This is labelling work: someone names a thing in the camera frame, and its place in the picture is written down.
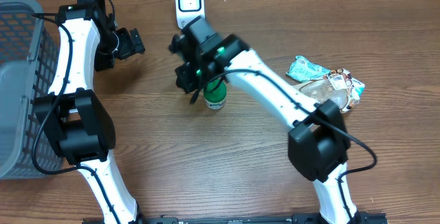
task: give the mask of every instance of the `black base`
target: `black base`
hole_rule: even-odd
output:
[[[357,212],[354,224],[387,224],[385,214]],[[231,217],[212,219],[177,219],[175,217],[146,219],[143,224],[328,224],[319,213],[294,214],[286,217]]]

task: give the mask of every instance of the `green bottle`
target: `green bottle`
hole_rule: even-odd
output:
[[[218,110],[225,106],[226,103],[226,84],[222,81],[220,86],[213,90],[217,84],[219,84],[219,80],[215,80],[206,86],[203,90],[203,96],[205,98],[205,104],[207,107]]]

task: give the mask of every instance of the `wood grain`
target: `wood grain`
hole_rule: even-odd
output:
[[[46,12],[75,2],[37,1]],[[201,100],[189,106],[190,96],[175,86],[174,68],[182,62],[167,51],[178,33],[174,0],[113,2],[118,23],[139,30],[146,53],[96,74],[95,90],[115,123],[119,169],[143,212],[179,218],[317,212],[311,183],[287,158],[286,134],[255,101],[228,86],[226,107],[214,112]],[[365,82],[360,105],[345,120],[379,163],[349,176],[355,204],[387,213],[390,223],[439,222],[439,0],[206,0],[206,14],[280,75],[304,55]],[[350,168],[371,161],[354,145],[349,158]],[[0,223],[101,216],[75,172],[0,181],[0,199]]]

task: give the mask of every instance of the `gray plastic basket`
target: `gray plastic basket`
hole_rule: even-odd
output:
[[[35,12],[35,0],[0,0],[0,179],[44,177],[30,159],[40,126],[33,104],[54,79],[58,47]],[[44,134],[37,151],[43,168],[61,167]]]

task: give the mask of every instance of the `green light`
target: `green light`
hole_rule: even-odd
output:
[[[221,53],[224,53],[224,51],[225,51],[225,47],[220,47],[219,49],[217,49],[217,52],[219,52],[220,54]]]

